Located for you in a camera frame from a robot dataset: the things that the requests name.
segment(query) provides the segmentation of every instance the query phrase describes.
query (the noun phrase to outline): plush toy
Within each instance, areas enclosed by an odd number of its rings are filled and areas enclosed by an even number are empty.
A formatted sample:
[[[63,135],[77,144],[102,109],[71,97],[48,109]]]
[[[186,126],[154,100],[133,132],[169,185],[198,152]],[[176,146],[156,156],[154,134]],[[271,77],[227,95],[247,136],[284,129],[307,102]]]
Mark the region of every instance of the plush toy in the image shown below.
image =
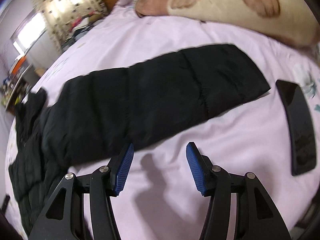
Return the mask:
[[[304,0],[139,0],[136,12],[234,24],[294,47],[320,41],[320,26]]]

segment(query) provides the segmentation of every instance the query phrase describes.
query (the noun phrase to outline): patterned curtain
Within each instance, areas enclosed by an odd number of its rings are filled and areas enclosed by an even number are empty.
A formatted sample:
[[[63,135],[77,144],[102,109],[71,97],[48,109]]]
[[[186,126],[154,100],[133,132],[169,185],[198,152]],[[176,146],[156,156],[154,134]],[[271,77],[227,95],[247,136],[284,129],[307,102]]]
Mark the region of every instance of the patterned curtain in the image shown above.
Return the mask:
[[[72,34],[72,24],[79,18],[93,12],[107,13],[102,0],[32,0],[36,10],[44,16],[51,40],[60,46]]]

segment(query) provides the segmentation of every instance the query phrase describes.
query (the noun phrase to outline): black jacket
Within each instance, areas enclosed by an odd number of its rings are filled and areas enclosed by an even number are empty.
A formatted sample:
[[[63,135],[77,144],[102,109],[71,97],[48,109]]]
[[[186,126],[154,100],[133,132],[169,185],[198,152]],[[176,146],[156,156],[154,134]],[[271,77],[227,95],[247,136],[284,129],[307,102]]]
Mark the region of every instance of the black jacket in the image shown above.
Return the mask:
[[[67,81],[57,103],[30,119],[33,131],[9,167],[26,233],[70,166],[117,155],[125,142],[142,149],[269,89],[234,45],[184,49]],[[31,104],[29,96],[21,108],[38,113]],[[17,138],[29,126],[17,122]]]

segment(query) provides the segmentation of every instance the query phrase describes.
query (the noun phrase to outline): bed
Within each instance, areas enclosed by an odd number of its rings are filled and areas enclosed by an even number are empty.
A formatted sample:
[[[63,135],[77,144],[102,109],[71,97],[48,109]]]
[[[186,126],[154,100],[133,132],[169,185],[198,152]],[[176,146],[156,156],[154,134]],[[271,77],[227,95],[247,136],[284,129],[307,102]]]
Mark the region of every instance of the bed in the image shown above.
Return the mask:
[[[221,43],[235,44],[244,51],[262,71],[271,90],[258,100],[136,152],[124,191],[111,200],[121,238],[199,238],[209,199],[203,198],[194,185],[185,152],[190,141],[229,173],[254,172],[291,230],[318,189],[320,167],[300,176],[291,175],[288,125],[275,82],[284,79],[303,87],[319,145],[317,63],[301,51],[237,26],[175,16],[139,18],[134,1],[118,0],[111,14],[71,46],[33,91],[46,89],[48,104],[53,105],[63,84],[76,76],[131,66],[183,48]],[[10,223],[27,239],[8,174],[17,152],[14,122],[5,162],[6,191],[11,197],[7,212]],[[71,167],[69,171],[77,176],[89,174],[108,161]],[[233,239],[235,200],[233,196],[228,239]],[[89,197],[84,201],[85,219],[92,232]]]

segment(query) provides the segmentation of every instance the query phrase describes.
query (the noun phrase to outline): black smartphone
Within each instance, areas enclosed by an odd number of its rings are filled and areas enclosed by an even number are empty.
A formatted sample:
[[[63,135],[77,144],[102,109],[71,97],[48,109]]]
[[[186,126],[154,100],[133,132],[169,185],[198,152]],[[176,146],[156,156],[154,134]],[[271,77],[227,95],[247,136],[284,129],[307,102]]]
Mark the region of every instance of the black smartphone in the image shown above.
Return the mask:
[[[292,175],[300,175],[316,167],[316,140],[308,104],[300,86],[277,80],[276,87],[287,115],[292,154]]]

